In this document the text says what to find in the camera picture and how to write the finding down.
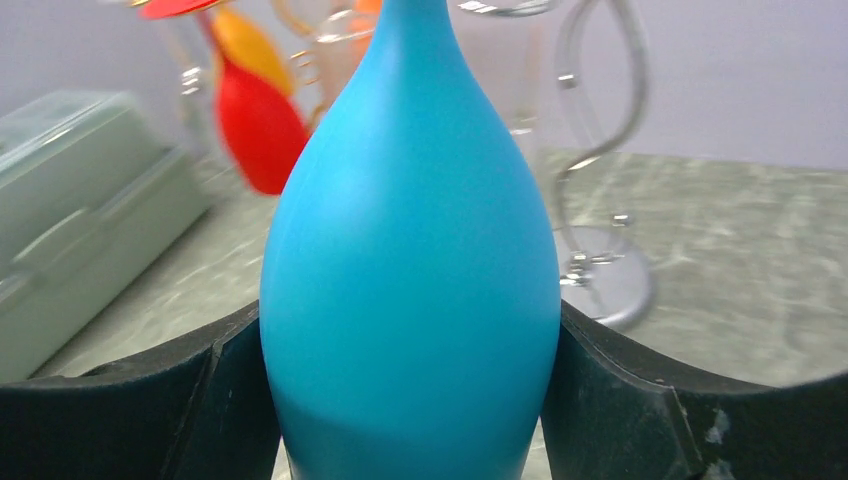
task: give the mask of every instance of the red plate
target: red plate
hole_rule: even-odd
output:
[[[176,17],[209,8],[223,0],[150,0],[142,9],[141,16],[148,20]]]

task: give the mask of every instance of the white wall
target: white wall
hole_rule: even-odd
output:
[[[317,6],[301,0],[304,5]],[[635,0],[650,36],[655,76],[648,120],[625,150],[848,168],[848,2],[845,0]],[[237,5],[287,53],[302,45],[266,0]],[[540,105],[548,143],[572,146],[553,78],[553,42],[573,0],[542,22]],[[497,105],[515,98],[533,21],[454,12],[461,43]],[[587,30],[589,92],[612,129],[627,99],[627,64],[608,11]],[[131,89],[157,125],[179,130],[179,68],[151,25],[96,0],[0,2],[0,112],[60,87]],[[307,103],[314,91],[305,91]]]

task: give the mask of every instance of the wall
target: wall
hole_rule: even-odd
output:
[[[318,2],[301,0],[315,8]],[[628,151],[762,163],[848,168],[848,2],[844,0],[638,0],[650,36],[654,91]],[[136,91],[157,126],[179,131],[174,99],[180,69],[155,30],[135,13],[96,0],[0,2],[0,112],[58,87]],[[239,6],[293,53],[265,0]],[[541,20],[543,58],[573,0]],[[516,73],[536,20],[490,20],[452,12],[461,44],[502,110],[518,101]],[[625,108],[627,63],[609,12],[587,29],[588,92],[606,129]],[[543,138],[574,146],[565,130],[552,62],[539,80]],[[312,103],[314,90],[300,100]]]

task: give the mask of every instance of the stand base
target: stand base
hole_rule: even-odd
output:
[[[622,255],[612,263],[593,265],[588,286],[562,285],[562,299],[595,321],[624,330],[641,320],[653,303],[656,285],[650,261],[627,239],[595,227],[571,227],[580,248],[590,257],[614,246]],[[557,235],[560,271],[568,268],[570,251]]]

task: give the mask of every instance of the countertop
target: countertop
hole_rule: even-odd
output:
[[[73,376],[216,320],[258,296],[275,198],[198,165],[215,206],[39,375]],[[848,175],[618,155],[569,186],[576,224],[619,190],[650,258],[655,303],[628,336],[686,363],[781,386],[848,369]],[[275,480],[287,479],[280,454]],[[524,475],[549,479],[537,430]]]

